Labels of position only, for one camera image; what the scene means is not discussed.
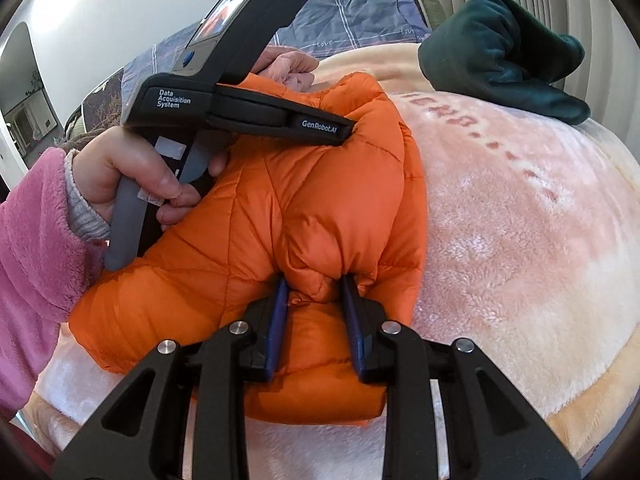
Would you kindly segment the person's left hand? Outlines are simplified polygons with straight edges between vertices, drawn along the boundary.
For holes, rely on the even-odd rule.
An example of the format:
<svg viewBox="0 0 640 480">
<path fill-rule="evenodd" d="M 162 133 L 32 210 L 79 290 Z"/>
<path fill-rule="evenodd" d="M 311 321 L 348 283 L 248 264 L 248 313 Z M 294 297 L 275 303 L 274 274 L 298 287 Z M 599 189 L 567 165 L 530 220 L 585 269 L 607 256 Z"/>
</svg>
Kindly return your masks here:
<svg viewBox="0 0 640 480">
<path fill-rule="evenodd" d="M 174 226 L 202 199 L 190 184 L 181 184 L 148 141 L 113 127 L 91 140 L 72 161 L 76 188 L 106 222 L 112 218 L 122 177 L 135 180 L 146 192 L 165 203 L 156 213 L 164 230 Z"/>
</svg>

